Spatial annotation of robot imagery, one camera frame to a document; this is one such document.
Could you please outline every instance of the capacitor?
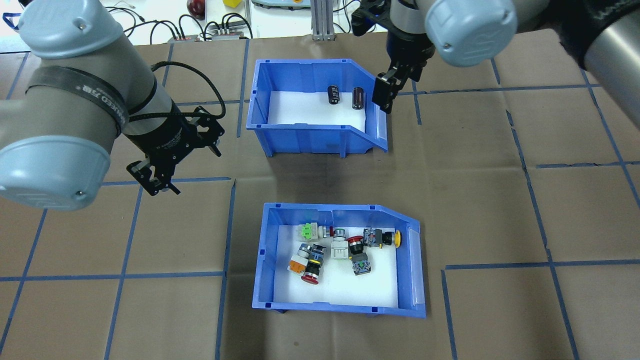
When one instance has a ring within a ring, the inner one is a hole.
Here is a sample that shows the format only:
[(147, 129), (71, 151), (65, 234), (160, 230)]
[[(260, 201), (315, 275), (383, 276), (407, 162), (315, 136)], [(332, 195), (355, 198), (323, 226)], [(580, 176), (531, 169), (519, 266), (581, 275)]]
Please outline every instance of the capacitor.
[(329, 103), (331, 105), (336, 105), (340, 102), (340, 90), (338, 90), (338, 86), (329, 85), (326, 89), (327, 94), (329, 95)]
[(351, 107), (355, 110), (364, 109), (364, 89), (361, 87), (353, 88), (353, 103)]

